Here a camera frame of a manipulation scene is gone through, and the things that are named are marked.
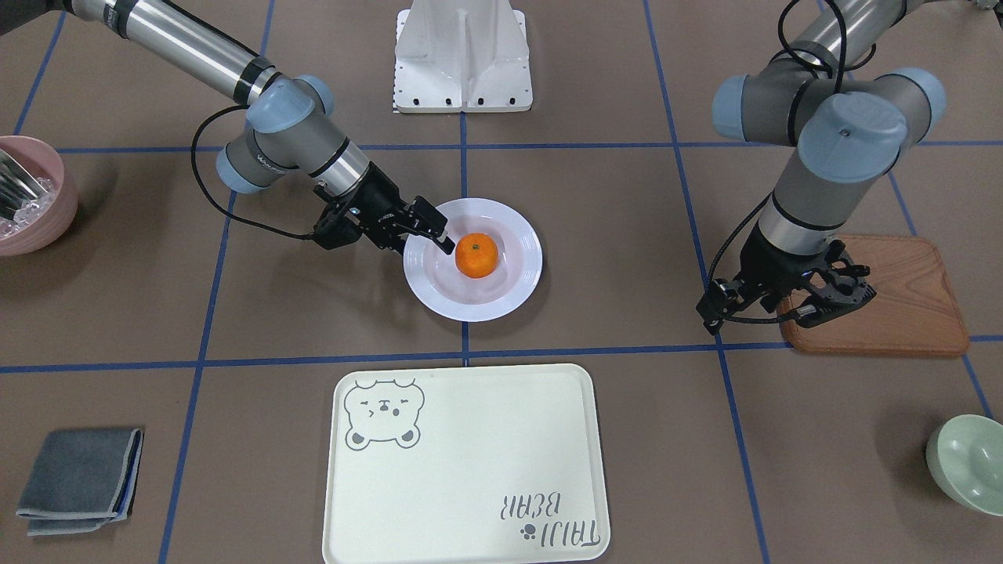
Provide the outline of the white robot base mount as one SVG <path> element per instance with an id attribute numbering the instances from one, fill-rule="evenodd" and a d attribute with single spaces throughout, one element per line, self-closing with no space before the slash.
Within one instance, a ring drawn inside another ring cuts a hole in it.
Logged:
<path id="1" fill-rule="evenodd" d="M 415 1 L 395 22 L 392 108 L 402 114 L 533 107 L 527 19 L 509 1 Z"/>

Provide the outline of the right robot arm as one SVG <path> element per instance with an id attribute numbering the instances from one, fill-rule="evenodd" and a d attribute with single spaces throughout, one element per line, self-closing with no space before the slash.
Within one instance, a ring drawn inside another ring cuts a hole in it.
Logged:
<path id="1" fill-rule="evenodd" d="M 454 250 L 447 218 L 424 197 L 404 202 L 395 183 L 337 128 L 333 94 L 322 80 L 282 74 L 261 54 L 171 1 L 16 1 L 3 9 L 2 29 L 50 11 L 103 23 L 246 112 L 246 131 L 219 152 L 216 172 L 244 195 L 284 175 L 308 175 L 325 207 L 302 240 L 334 249 L 366 237 L 401 253 L 405 237 L 417 236 L 444 253 Z"/>

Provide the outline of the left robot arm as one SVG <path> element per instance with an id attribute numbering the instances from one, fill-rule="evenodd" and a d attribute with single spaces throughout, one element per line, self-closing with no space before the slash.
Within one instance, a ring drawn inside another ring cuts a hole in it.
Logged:
<path id="1" fill-rule="evenodd" d="M 945 114 L 943 85 L 905 67 L 871 80 L 848 73 L 871 59 L 889 28 L 918 1 L 831 1 L 756 75 L 731 76 L 717 90 L 717 133 L 741 142 L 790 146 L 775 187 L 742 221 L 750 226 L 730 279 L 709 273 L 697 303 L 705 329 L 744 324 L 758 303 L 763 324 L 791 320 L 811 328 L 856 311 L 875 297 L 870 269 L 856 263 L 837 232 L 868 189 Z"/>

